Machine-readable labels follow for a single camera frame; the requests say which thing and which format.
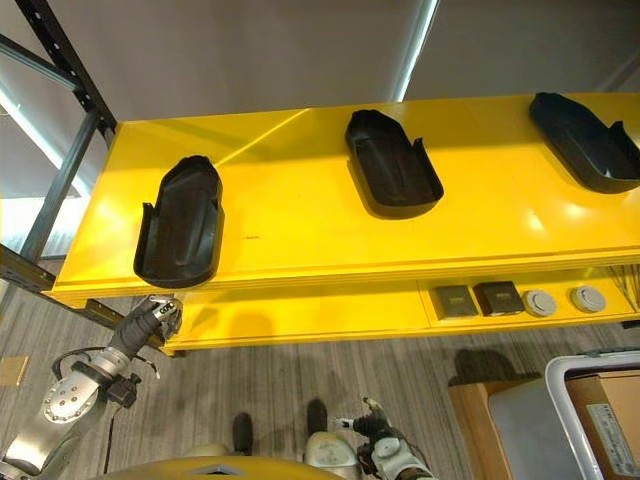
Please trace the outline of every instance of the white container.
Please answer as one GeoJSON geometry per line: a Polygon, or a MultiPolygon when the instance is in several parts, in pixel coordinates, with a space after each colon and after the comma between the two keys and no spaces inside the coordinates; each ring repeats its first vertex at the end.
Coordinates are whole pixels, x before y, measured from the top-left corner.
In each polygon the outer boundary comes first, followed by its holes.
{"type": "Polygon", "coordinates": [[[544,378],[489,397],[514,480],[604,480],[565,379],[604,370],[640,368],[640,351],[557,357],[544,378]]]}

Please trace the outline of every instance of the gray round button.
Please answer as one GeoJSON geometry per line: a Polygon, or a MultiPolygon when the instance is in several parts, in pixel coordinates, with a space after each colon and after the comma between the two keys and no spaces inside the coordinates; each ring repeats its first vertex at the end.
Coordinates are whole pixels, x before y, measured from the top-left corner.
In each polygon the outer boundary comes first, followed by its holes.
{"type": "Polygon", "coordinates": [[[548,317],[558,310],[554,298],[543,290],[529,290],[522,300],[527,312],[537,317],[548,317]]]}
{"type": "Polygon", "coordinates": [[[607,306],[607,301],[602,293],[597,288],[588,285],[574,288],[571,290],[570,297],[573,304],[586,313],[598,313],[607,306]]]}

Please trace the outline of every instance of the metal frame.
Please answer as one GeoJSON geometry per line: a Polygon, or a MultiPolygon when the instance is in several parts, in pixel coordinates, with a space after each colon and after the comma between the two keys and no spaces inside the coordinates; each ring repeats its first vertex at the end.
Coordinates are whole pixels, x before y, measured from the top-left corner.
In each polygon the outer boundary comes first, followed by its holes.
{"type": "MultiPolygon", "coordinates": [[[[42,208],[27,235],[20,254],[0,245],[0,278],[10,282],[11,288],[23,288],[95,323],[115,329],[122,320],[122,315],[96,300],[88,300],[82,309],[72,309],[44,295],[42,292],[53,288],[56,277],[38,266],[37,262],[42,258],[42,251],[51,234],[62,202],[67,196],[93,134],[98,130],[109,147],[117,122],[46,0],[16,0],[16,3],[53,63],[2,34],[0,34],[0,52],[72,90],[87,114],[60,170],[49,187],[42,208]]],[[[7,291],[5,295],[10,297],[12,294],[7,291]]],[[[162,342],[154,337],[150,345],[159,347],[162,342]]]]}

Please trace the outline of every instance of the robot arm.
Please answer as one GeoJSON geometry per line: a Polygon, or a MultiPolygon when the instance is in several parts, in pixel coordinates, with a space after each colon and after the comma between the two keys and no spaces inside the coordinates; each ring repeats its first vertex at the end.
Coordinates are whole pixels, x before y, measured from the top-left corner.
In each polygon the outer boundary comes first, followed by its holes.
{"type": "Polygon", "coordinates": [[[435,479],[404,435],[391,426],[382,406],[371,398],[363,400],[369,406],[370,414],[355,420],[338,418],[335,423],[368,438],[369,442],[358,448],[364,472],[382,480],[435,479]]]}
{"type": "Polygon", "coordinates": [[[18,433],[0,462],[0,479],[55,478],[80,437],[102,417],[108,400],[129,408],[139,378],[121,374],[159,329],[164,338],[179,328],[181,303],[167,296],[146,298],[118,325],[109,346],[45,394],[38,413],[18,433]]]}

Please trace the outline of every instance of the black shoe-shaped tray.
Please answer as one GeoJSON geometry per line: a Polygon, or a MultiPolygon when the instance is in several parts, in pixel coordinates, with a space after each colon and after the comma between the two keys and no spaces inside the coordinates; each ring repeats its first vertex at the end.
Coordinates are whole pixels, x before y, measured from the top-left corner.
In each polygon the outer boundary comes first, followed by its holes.
{"type": "Polygon", "coordinates": [[[377,215],[407,218],[431,209],[444,189],[418,138],[377,110],[354,112],[347,127],[354,180],[377,215]]]}
{"type": "Polygon", "coordinates": [[[220,177],[207,157],[180,160],[162,179],[155,207],[143,204],[136,275],[163,288],[208,280],[220,243],[221,193],[220,177]]]}
{"type": "Polygon", "coordinates": [[[607,127],[587,107],[557,93],[538,93],[529,111],[579,183],[601,193],[640,185],[640,151],[621,121],[607,127]]]}

